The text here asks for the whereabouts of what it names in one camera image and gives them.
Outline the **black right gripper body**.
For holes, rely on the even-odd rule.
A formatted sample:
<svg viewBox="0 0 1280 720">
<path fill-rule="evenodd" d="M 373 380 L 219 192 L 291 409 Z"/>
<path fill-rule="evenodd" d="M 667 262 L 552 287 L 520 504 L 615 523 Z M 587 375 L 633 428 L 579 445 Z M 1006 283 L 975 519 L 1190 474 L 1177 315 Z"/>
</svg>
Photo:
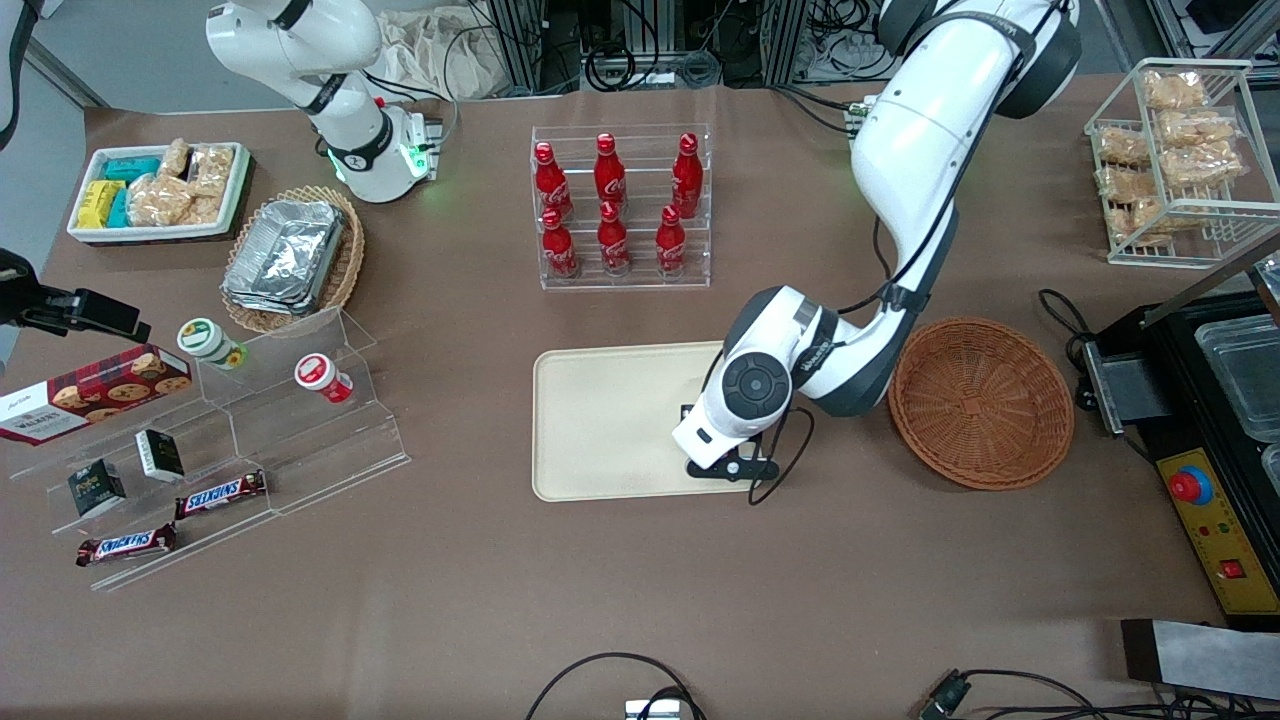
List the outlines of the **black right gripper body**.
<svg viewBox="0 0 1280 720">
<path fill-rule="evenodd" d="M 41 331 L 63 331 L 61 311 L 51 301 L 61 290 L 41 284 L 23 256 L 1 249 L 1 324 Z"/>
</svg>

